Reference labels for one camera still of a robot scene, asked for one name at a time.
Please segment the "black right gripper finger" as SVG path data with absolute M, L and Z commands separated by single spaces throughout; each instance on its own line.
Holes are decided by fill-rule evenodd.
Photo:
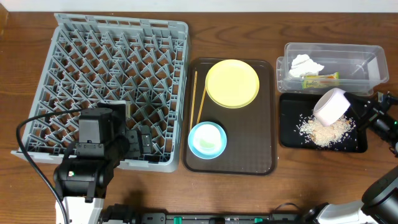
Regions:
M 355 114 L 377 113 L 376 101 L 373 98 L 357 96 L 345 92 L 344 97 L 350 103 L 350 108 Z
M 358 125 L 357 125 L 357 130 L 358 131 L 364 131 L 373 123 L 375 122 L 375 119 L 378 117 L 378 113 L 375 111 L 370 111 L 366 114 L 364 114 L 360 119 L 358 120 Z

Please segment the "white pink bowl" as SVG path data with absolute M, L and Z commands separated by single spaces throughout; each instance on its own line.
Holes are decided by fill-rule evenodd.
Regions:
M 323 126 L 332 125 L 348 110 L 350 102 L 346 99 L 345 93 L 344 90 L 333 88 L 318 100 L 313 115 Z

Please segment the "green snack wrapper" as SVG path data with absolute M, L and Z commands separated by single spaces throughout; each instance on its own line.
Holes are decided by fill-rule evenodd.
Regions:
M 303 78 L 302 88 L 326 88 L 340 84 L 340 74 L 335 72 L 329 75 L 308 75 Z

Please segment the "pile of rice scraps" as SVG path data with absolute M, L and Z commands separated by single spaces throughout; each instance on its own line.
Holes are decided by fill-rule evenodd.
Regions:
M 314 143 L 319 147 L 329 147 L 348 139 L 354 131 L 356 123 L 352 118 L 341 116 L 329 126 L 323 126 L 314 116 L 308 116 L 297 126 L 299 135 L 305 138 L 305 142 Z

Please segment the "light blue bowl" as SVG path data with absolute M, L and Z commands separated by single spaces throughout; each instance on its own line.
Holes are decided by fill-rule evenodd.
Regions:
M 204 139 L 213 141 L 216 146 L 213 150 L 203 150 L 199 146 L 199 140 Z M 211 121 L 201 122 L 195 125 L 188 135 L 188 146 L 191 152 L 200 159 L 214 159 L 220 156 L 227 145 L 227 135 L 225 130 Z

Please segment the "white tissue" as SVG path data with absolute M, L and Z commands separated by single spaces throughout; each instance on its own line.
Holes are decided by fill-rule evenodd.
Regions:
M 293 59 L 289 74 L 296 78 L 318 75 L 324 68 L 323 65 L 314 62 L 307 54 L 302 54 Z

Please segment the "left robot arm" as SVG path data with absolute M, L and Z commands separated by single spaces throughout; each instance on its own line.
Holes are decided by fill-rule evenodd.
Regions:
M 55 206 L 57 223 L 140 222 L 128 205 L 103 207 L 107 186 L 121 161 L 152 152 L 149 128 L 130 130 L 129 115 L 125 104 L 101 104 L 81 112 L 79 140 L 67 147 L 53 175 L 61 198 Z

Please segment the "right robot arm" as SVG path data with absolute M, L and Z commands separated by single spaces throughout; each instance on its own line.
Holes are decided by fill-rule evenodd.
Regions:
M 324 126 L 329 126 L 351 109 L 359 131 L 370 129 L 389 144 L 397 156 L 397 121 L 388 115 L 397 98 L 378 92 L 363 98 L 339 88 L 326 92 L 314 107 L 313 114 Z M 397 223 L 397 168 L 393 168 L 373 183 L 361 200 L 344 204 L 321 204 L 304 214 L 299 223 Z

